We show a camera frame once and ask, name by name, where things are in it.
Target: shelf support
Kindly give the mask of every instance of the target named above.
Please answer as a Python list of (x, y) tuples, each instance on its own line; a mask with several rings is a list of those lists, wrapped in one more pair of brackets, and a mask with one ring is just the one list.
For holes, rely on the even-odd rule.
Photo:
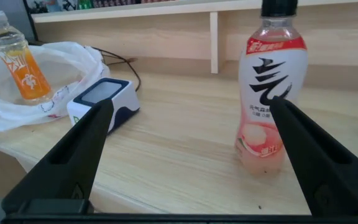
[(226, 58), (226, 30), (223, 12), (210, 12), (211, 73), (218, 74)]

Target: plastic bag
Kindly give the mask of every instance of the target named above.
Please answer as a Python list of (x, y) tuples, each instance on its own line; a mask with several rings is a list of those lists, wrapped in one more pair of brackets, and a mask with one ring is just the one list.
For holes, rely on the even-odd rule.
[(91, 47), (59, 42), (29, 48), (55, 94), (46, 103), (21, 105), (20, 92), (0, 59), (0, 131), (66, 116), (66, 105), (70, 100), (100, 78), (110, 75), (100, 52)]

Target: white device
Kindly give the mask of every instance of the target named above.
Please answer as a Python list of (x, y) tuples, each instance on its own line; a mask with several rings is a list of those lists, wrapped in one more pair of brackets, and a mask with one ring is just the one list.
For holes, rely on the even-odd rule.
[(114, 108), (109, 133), (134, 116), (140, 108), (134, 85), (131, 81), (102, 78), (83, 93), (67, 103), (67, 111), (74, 126), (93, 105), (110, 98)]

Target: orange liquid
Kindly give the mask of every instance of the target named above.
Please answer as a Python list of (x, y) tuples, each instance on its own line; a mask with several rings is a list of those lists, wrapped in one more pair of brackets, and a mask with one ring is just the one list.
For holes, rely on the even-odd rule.
[(0, 57), (24, 99), (33, 100), (50, 93), (50, 85), (27, 47), (23, 50), (0, 52)]

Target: wooden table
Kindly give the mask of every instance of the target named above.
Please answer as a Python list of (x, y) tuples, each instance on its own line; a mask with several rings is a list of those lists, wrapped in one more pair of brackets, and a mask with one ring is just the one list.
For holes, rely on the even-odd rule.
[[(275, 177), (252, 177), (238, 161), (236, 79), (141, 76), (140, 113), (106, 140), (91, 196), (98, 210), (310, 213), (288, 158)], [(358, 156), (358, 92), (304, 88), (299, 105)], [(63, 118), (0, 133), (0, 151), (29, 170), (70, 128)]]

